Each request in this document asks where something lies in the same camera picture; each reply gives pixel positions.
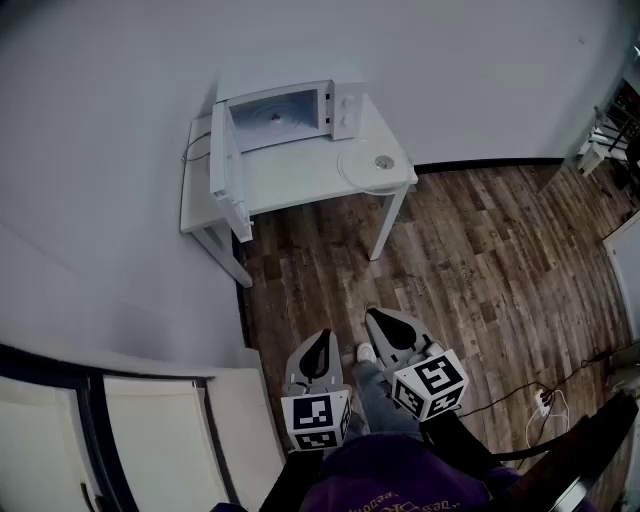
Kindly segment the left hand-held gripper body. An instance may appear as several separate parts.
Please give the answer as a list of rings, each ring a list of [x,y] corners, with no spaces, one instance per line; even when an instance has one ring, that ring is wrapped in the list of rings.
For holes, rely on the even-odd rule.
[[[342,379],[313,384],[291,378],[283,386],[281,406],[293,449],[298,452],[340,447],[352,414],[352,388]]]

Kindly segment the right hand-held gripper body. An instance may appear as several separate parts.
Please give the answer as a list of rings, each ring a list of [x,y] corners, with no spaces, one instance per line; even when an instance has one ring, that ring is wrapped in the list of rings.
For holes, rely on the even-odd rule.
[[[392,343],[391,399],[414,419],[427,421],[460,404],[468,376],[452,349],[430,339]]]

